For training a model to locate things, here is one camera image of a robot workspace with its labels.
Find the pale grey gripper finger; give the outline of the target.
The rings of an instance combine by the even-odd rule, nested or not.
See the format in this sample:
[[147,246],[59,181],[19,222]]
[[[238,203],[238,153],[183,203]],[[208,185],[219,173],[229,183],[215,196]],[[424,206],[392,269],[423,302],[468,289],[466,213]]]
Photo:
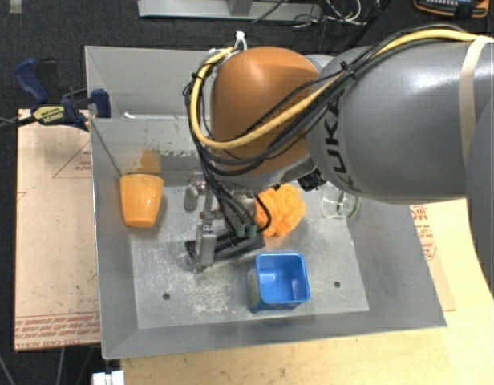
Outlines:
[[184,210],[194,212],[200,196],[205,195],[205,179],[203,176],[190,176],[184,194]]
[[201,223],[196,231],[195,264],[198,270],[203,270],[214,263],[217,235],[214,229],[214,217],[211,213],[200,214]]

